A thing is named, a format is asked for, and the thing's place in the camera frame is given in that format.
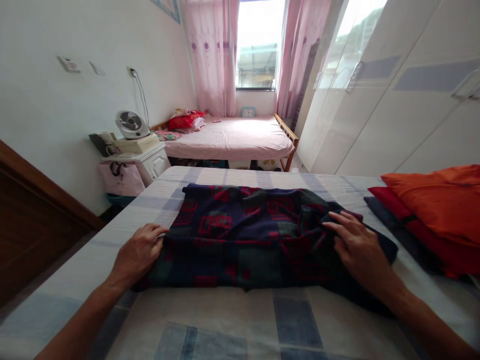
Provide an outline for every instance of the white nightstand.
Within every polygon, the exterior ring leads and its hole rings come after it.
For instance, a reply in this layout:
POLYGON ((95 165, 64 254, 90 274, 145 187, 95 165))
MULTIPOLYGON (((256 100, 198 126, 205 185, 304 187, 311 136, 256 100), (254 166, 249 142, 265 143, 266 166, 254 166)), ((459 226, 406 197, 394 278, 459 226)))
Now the white nightstand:
POLYGON ((165 142, 150 149, 147 152, 120 153, 109 157, 102 157, 103 162, 119 162, 125 164, 135 164, 145 187, 149 186, 171 165, 167 154, 165 153, 165 142))

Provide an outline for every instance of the bed sheet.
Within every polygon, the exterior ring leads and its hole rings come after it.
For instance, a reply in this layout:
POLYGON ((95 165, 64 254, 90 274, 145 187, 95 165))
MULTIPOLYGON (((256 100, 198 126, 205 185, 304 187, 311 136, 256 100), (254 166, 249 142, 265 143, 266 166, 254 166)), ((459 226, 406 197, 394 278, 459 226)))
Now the bed sheet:
MULTIPOLYGON (((66 262, 0 326, 0 359, 31 359, 110 272, 119 248, 145 223, 170 226, 189 183, 304 188, 364 215, 398 247, 394 271, 480 350, 479 293, 426 274, 372 214, 363 197, 380 178, 175 166, 66 262)), ((91 359, 418 359, 396 320, 319 286, 285 289, 158 288, 127 293, 90 350, 91 359)))
POLYGON ((295 149, 273 116, 205 117, 201 131, 165 142, 170 157, 198 160, 270 160, 295 149))

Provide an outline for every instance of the white fan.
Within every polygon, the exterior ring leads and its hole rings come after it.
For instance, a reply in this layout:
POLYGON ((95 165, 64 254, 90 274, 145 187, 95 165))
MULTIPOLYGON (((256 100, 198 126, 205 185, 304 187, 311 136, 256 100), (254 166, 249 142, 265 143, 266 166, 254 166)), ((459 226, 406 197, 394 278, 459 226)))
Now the white fan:
POLYGON ((125 139, 139 139, 150 134, 147 123, 132 111, 119 111, 115 122, 125 139))

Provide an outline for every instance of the drawer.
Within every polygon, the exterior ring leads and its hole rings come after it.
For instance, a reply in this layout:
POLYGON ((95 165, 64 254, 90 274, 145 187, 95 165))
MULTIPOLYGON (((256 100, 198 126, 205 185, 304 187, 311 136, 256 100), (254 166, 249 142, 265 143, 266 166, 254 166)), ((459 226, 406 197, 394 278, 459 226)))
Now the drawer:
POLYGON ((171 166, 169 158, 167 157, 164 149, 161 149, 160 151, 155 152, 151 156, 147 157, 142 161, 142 164, 150 174, 152 180, 158 178, 171 166))

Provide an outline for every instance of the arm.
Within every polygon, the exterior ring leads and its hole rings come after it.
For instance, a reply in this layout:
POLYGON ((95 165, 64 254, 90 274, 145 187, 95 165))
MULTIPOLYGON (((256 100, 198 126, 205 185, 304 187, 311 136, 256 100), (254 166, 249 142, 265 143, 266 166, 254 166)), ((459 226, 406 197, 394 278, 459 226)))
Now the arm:
POLYGON ((340 224, 323 225, 338 234, 335 250, 351 275, 382 301, 415 335, 432 359, 479 359, 479 354, 411 293, 394 273, 377 234, 354 216, 330 212, 340 224))
POLYGON ((110 310, 159 257, 163 242, 157 237, 168 231, 157 224, 139 228, 118 251, 108 278, 35 359, 85 359, 110 310))

